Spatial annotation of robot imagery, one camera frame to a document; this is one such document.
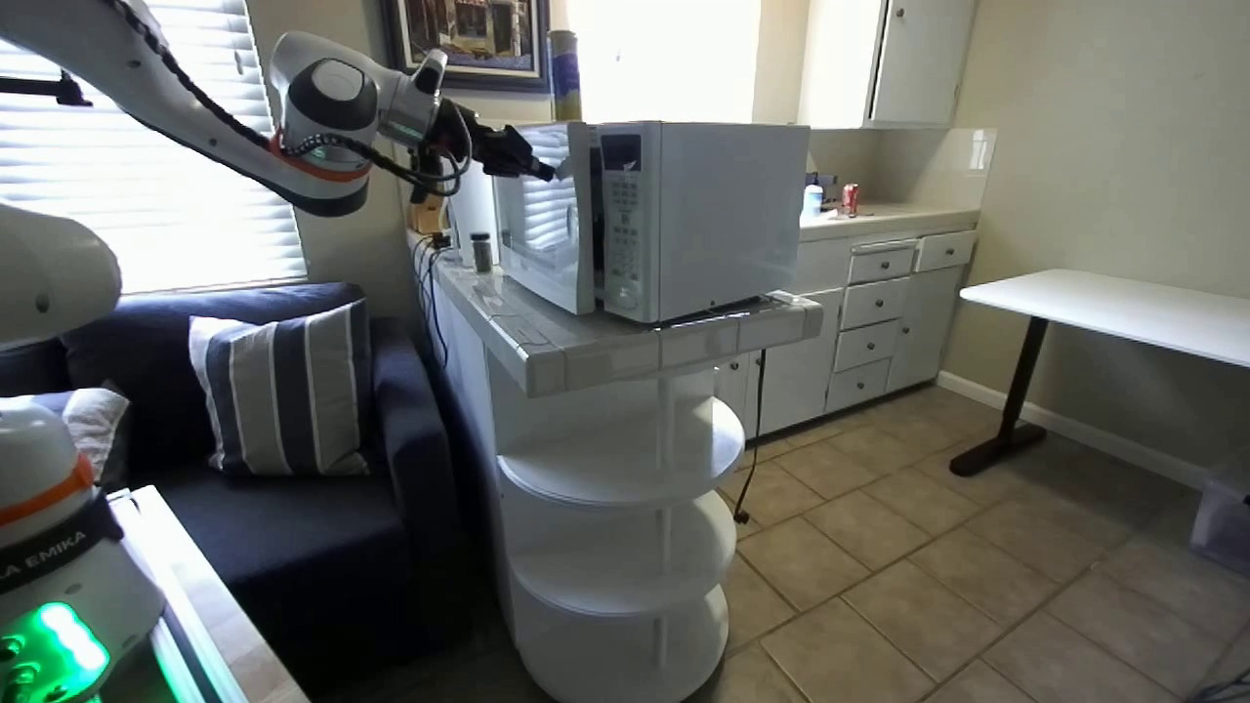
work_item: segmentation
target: white robot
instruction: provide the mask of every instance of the white robot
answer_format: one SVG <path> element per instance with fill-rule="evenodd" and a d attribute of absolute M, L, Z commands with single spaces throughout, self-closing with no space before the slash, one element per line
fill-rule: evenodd
<path fill-rule="evenodd" d="M 416 199 L 459 191 L 469 157 L 491 174 L 554 174 L 517 127 L 486 127 L 441 97 L 441 52 L 403 75 L 317 35 L 282 35 L 269 58 L 282 127 L 261 135 L 179 71 L 146 0 L 0 0 L 0 39 L 314 213 L 353 213 L 370 166 L 407 181 Z M 75 102 L 75 82 L 24 92 Z M 376 153 L 376 132 L 411 164 Z M 0 204 L 0 347 L 77 329 L 119 296 L 119 257 L 98 234 Z M 0 700 L 96 696 L 158 613 L 161 592 L 124 559 L 68 425 L 0 402 Z"/>

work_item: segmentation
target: dark gray sofa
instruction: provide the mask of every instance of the dark gray sofa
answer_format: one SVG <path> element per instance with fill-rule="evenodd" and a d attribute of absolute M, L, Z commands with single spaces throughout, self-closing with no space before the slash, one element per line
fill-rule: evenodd
<path fill-rule="evenodd" d="M 0 350 L 0 395 L 112 385 L 131 406 L 124 484 L 158 484 L 309 696 L 469 630 L 469 533 L 450 438 L 398 320 L 370 320 L 370 475 L 228 481 L 188 363 L 191 316 L 282 320 L 357 283 L 124 296 L 59 341 Z"/>

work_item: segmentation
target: throw pillow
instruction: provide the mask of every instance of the throw pillow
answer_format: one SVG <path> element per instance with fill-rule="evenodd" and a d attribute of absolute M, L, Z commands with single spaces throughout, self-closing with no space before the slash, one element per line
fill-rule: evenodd
<path fill-rule="evenodd" d="M 366 395 L 366 308 L 245 323 L 191 316 L 191 367 L 228 475 L 366 472 L 361 419 Z"/>
<path fill-rule="evenodd" d="M 32 395 L 32 402 L 68 421 L 75 449 L 89 459 L 102 489 L 124 484 L 124 395 L 119 395 L 112 385 L 77 385 L 59 395 Z"/>

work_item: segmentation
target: window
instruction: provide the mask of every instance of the window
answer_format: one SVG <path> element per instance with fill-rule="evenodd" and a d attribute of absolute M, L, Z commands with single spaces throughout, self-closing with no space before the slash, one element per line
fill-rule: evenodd
<path fill-rule="evenodd" d="M 749 119 L 764 0 L 568 0 L 586 119 Z"/>
<path fill-rule="evenodd" d="M 179 66 L 243 125 L 274 132 L 245 0 L 149 0 Z M 3 78 L 59 78 L 0 41 Z M 124 118 L 77 82 L 89 109 L 0 92 L 0 199 L 98 231 L 141 289 L 297 282 L 305 254 L 286 199 Z"/>

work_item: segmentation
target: microwave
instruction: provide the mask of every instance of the microwave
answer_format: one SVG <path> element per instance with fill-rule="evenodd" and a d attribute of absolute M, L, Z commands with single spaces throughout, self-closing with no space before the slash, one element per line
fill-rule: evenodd
<path fill-rule="evenodd" d="M 554 181 L 495 181 L 501 269 L 568 311 L 670 323 L 780 289 L 809 127 L 615 119 L 521 127 Z"/>

